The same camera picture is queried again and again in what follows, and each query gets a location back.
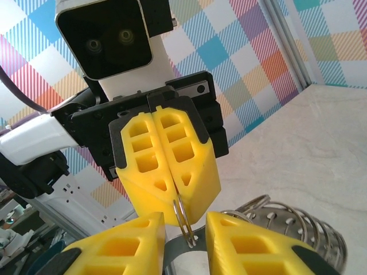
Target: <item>colorful plaid backdrop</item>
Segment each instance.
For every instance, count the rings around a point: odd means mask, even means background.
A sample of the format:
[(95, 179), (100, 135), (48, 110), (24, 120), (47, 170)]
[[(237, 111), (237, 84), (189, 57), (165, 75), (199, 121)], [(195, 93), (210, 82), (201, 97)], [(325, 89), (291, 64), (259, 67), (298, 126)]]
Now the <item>colorful plaid backdrop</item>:
[[(229, 144), (296, 96), (291, 71), (257, 0), (171, 0), (178, 26), (163, 41), (177, 76), (214, 75)], [(50, 108), (86, 87), (54, 24), (54, 0), (0, 0), (0, 64), (31, 99)], [(0, 84), (0, 121), (32, 110)], [(71, 172), (106, 208), (122, 209), (118, 180), (106, 181), (85, 148), (64, 151)]]
[(367, 88), (366, 0), (278, 0), (314, 83)]

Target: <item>yellow gripper pad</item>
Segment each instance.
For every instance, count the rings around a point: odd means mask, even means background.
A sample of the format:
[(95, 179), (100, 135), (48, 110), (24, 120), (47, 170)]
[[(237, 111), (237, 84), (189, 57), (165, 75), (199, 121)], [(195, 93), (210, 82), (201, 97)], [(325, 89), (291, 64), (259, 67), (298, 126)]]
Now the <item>yellow gripper pad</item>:
[(209, 134), (192, 100), (177, 100), (187, 110), (156, 106), (110, 123), (116, 173), (136, 213), (163, 212), (175, 226), (178, 193), (192, 225), (220, 192)]
[(164, 248), (163, 213), (151, 213), (72, 243), (38, 274), (159, 275)]
[(308, 244), (217, 212), (206, 215), (211, 275), (337, 275)]

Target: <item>marble surface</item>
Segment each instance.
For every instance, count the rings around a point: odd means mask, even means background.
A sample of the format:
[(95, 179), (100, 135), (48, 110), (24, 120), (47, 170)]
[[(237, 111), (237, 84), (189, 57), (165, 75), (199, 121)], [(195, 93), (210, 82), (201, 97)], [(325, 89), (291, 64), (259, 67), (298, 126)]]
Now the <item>marble surface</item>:
[[(367, 91), (312, 85), (217, 160), (222, 192), (209, 210), (269, 194), (345, 238), (345, 275), (367, 270)], [(194, 228), (205, 223), (203, 217)], [(179, 234), (167, 228), (168, 236)], [(179, 256), (177, 275), (209, 274), (206, 253)]]

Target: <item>key ring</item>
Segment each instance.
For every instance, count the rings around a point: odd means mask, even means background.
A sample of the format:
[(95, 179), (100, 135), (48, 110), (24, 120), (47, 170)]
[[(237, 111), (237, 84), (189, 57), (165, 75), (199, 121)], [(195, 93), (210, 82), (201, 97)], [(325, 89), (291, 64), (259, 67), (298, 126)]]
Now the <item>key ring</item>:
[(182, 235), (185, 238), (190, 248), (196, 246), (195, 236), (190, 226), (188, 216), (186, 215), (186, 211), (184, 208), (184, 204), (182, 203), (181, 196), (177, 194), (178, 204), (176, 200), (173, 200), (173, 209), (177, 217), (178, 226), (181, 229)]

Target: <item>black camera housing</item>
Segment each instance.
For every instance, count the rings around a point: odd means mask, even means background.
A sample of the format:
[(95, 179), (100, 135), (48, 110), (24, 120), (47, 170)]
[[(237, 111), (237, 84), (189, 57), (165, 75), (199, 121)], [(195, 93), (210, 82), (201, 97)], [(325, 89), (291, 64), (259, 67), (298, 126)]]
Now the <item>black camera housing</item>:
[(105, 0), (65, 10), (56, 24), (91, 80), (146, 66), (153, 59), (137, 0)]

